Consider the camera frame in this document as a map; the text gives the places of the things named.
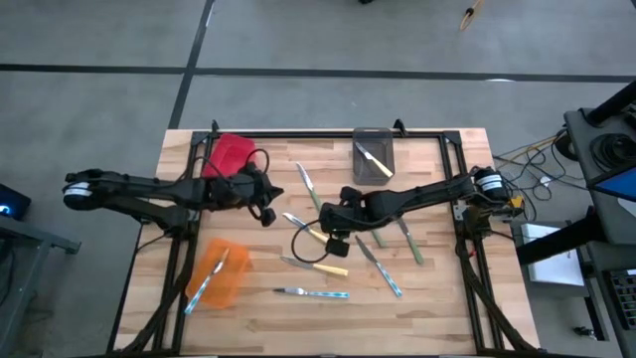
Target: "white knife handle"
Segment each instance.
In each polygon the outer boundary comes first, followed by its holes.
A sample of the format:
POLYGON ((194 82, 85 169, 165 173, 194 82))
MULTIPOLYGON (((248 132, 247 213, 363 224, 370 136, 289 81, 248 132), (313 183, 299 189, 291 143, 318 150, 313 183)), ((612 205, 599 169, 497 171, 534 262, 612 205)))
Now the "white knife handle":
POLYGON ((389 168, 387 168, 387 167, 385 166, 385 164, 383 164, 380 160, 378 160, 378 159, 376 159, 376 158, 374 158, 374 157, 371 157, 370 159, 371 159, 374 163, 376 163, 376 165, 378 166, 378 168, 380 168, 380 170, 382 170, 382 172, 383 172, 383 173, 385 173, 385 175, 386 175, 388 178, 391 178, 392 176, 394 176, 394 173, 392 173, 392 172, 391 172, 391 170, 389 170, 389 168))

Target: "desk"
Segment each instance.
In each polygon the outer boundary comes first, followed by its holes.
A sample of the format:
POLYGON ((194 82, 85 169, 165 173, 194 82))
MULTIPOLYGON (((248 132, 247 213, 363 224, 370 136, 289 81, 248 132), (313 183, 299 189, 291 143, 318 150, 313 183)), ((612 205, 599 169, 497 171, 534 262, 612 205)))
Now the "desk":
MULTIPOLYGON (((492 165, 485 129, 460 129, 460 132, 468 168, 492 165)), ((190 130, 166 133, 157 167, 159 178, 175 180, 182 173, 192 134, 190 130)), ((378 249, 371 234, 360 235, 400 286, 402 298, 395 297, 353 240, 349 241, 352 246, 347 258, 329 257, 324 262, 348 269, 346 278, 291 267, 279 256, 291 255, 289 244, 296 228, 281 213, 290 212, 305 221, 317 218, 295 161, 304 165, 323 202, 337 202, 341 187, 353 184, 351 139, 263 138, 255 142, 269 152, 271 182, 285 190, 272 205, 278 219, 264 229, 246 210, 203 214, 197 258, 212 238, 224 238, 248 246, 253 270, 246 275, 233 307, 211 310, 199 304, 186 318, 181 354, 475 353, 448 204, 404 216, 424 256, 423 267, 415 264, 397 224, 380 229, 389 243, 387 249, 378 249), (312 299, 271 292, 280 286, 345 290, 351 293, 351 298, 312 299)), ((397 174, 386 188, 404 190, 444 179, 439 144, 435 140, 395 139, 394 149, 397 174)), ((495 228, 508 230, 503 224, 495 228)), ((160 234, 155 226, 144 228, 139 245, 160 234)), ((524 338, 539 346, 514 244, 493 236, 484 245, 497 302, 524 338)), ((136 256, 114 331, 114 348, 128 344, 158 305, 169 247, 170 240, 160 241, 136 256)), ((308 258, 324 253, 314 239, 304 235, 298 239, 298 251, 308 258)), ((483 307, 480 315, 486 316, 483 307)), ((481 321, 489 341, 488 320, 481 321)), ((166 344, 170 344, 171 327, 169 324, 166 331, 166 344)))

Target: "green knife handle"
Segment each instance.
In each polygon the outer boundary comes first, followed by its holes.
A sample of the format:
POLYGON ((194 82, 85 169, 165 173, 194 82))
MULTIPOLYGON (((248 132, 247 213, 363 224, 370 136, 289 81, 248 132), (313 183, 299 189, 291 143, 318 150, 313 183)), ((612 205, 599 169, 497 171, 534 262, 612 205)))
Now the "green knife handle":
POLYGON ((311 195, 311 200, 313 200, 314 202, 314 207, 316 207, 316 210, 318 210, 318 212, 320 213, 320 208, 322 208, 322 202, 320 202, 320 198, 318 198, 318 195, 316 195, 313 190, 309 190, 309 195, 311 195))
POLYGON ((417 248, 417 245, 415 244, 415 241, 413 240, 413 237, 408 234, 406 235, 406 240, 408 241, 408 245, 410 246, 410 250, 413 252, 413 256, 415 257, 415 262, 418 265, 423 265, 424 264, 424 258, 421 256, 421 253, 419 252, 419 249, 417 248))
POLYGON ((379 247, 385 248, 387 246, 387 242, 383 240, 383 238, 380 236, 380 233, 378 233, 378 231, 371 230, 371 235, 374 236, 374 239, 376 239, 376 242, 378 243, 379 247))

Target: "knife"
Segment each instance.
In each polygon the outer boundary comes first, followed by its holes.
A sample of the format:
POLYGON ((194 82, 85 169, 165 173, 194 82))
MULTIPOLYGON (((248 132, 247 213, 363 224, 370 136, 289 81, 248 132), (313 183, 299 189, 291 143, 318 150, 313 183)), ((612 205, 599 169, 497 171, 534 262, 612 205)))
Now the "knife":
POLYGON ((349 271, 344 269, 344 268, 334 268, 334 267, 329 267, 326 265, 318 265, 318 264, 306 264, 306 263, 302 263, 299 260, 296 259, 292 259, 292 258, 286 258, 286 257, 280 257, 281 260, 283 260, 284 263, 288 263, 290 265, 294 265, 297 266, 299 268, 304 268, 304 269, 318 269, 321 270, 323 272, 327 272, 327 273, 332 273, 332 274, 337 274, 337 275, 343 275, 346 276, 349 274, 349 271))
POLYGON ((309 195, 311 195, 311 200, 314 202, 314 207, 316 208, 316 210, 318 210, 318 212, 320 212, 322 202, 320 202, 320 198, 318 198, 318 195, 316 195, 316 192, 314 191, 314 184, 311 182, 311 179, 309 179, 309 175, 307 175, 307 171, 305 171, 305 168, 303 168, 300 163, 296 162, 296 167, 298 167, 298 171, 300 172, 302 181, 305 182, 305 186, 309 191, 309 195))
POLYGON ((410 234, 410 231, 408 230, 408 226, 404 222, 404 219, 403 218, 397 219, 397 224, 399 225, 399 228, 406 236, 406 240, 408 241, 410 250, 413 252, 413 256, 415 257, 415 261, 417 262, 418 265, 424 265, 424 258, 421 256, 421 253, 419 252, 419 249, 417 248, 417 245, 415 244, 415 241, 413 240, 413 236, 410 234))
POLYGON ((389 273, 385 270, 385 267, 383 267, 382 264, 380 264, 378 260, 376 260, 376 257, 374 257, 374 255, 369 251, 369 249, 367 249, 367 246, 365 246, 365 243, 363 243, 362 240, 360 240, 360 238, 358 238, 357 235, 356 235, 356 241, 358 242, 358 246, 360 247, 360 250, 362 250, 362 253, 365 255, 365 257, 369 259, 370 262, 376 264, 376 267, 378 267, 378 269, 382 273, 382 276, 385 277, 385 280, 387 281, 391 289, 394 291, 396 296, 401 297, 401 289, 399 289, 396 282, 393 281, 393 279, 389 276, 389 273))
POLYGON ((203 295, 203 292, 206 291, 206 287, 208 287, 208 283, 210 283, 212 276, 219 273, 219 271, 223 268, 223 265, 226 263, 226 260, 228 259, 229 253, 230 253, 230 248, 226 248, 226 250, 223 251, 221 258, 213 266, 212 270, 210 271, 210 274, 206 276, 206 279, 203 281, 203 283, 201 283, 199 290, 197 290, 197 293, 195 293, 190 303, 188 303, 188 306, 186 307, 186 310, 184 311, 186 314, 192 313, 192 311, 195 309, 197 302, 199 302, 199 298, 201 298, 201 295, 203 295))
POLYGON ((312 292, 300 287, 282 287, 273 289, 274 292, 298 294, 298 295, 311 295, 317 297, 329 297, 329 298, 349 298, 349 292, 312 292))
POLYGON ((284 216, 285 219, 289 220, 289 222, 295 225, 296 227, 304 228, 303 231, 305 231, 306 233, 309 233, 312 237, 320 240, 323 244, 327 244, 327 241, 329 240, 329 238, 311 229, 305 223, 303 223, 302 220, 296 218, 295 216, 289 213, 282 213, 282 216, 284 216))
POLYGON ((355 144, 356 144, 356 148, 358 148, 358 150, 360 150, 365 155, 365 158, 367 158, 367 160, 373 161, 387 177, 391 178, 392 176, 394 176, 394 173, 392 173, 391 170, 389 170, 389 168, 385 166, 385 164, 380 162, 380 160, 376 159, 376 157, 373 156, 373 154, 371 154, 367 149, 365 149, 365 147, 362 146, 362 144, 358 142, 355 142, 355 144))

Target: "gray concrete floor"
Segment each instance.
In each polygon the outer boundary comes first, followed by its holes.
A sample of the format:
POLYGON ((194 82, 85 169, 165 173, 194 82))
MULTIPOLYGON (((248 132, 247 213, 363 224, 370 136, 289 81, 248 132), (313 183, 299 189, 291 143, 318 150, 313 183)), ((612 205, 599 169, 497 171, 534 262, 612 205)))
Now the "gray concrete floor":
MULTIPOLYGON (((628 0, 487 1, 465 33, 469 0, 218 0, 199 66, 635 75, 628 0)), ((0 63, 185 66, 203 0, 0 2, 0 63)), ((83 242, 54 253, 22 347, 47 357, 105 349, 139 226, 62 203, 64 175, 99 167, 154 172, 180 76, 0 73, 0 181, 34 199, 28 221, 83 242), (52 313, 38 320, 36 312, 52 313)), ((554 134, 562 113, 624 84, 195 77, 181 128, 486 127, 493 152, 554 134)), ((568 170, 577 175, 575 163, 568 170)), ((550 168, 557 172, 551 163, 550 168)), ((553 185, 540 220, 580 218, 589 195, 553 185)), ((587 341, 580 298, 531 295, 542 346, 617 356, 587 341)))

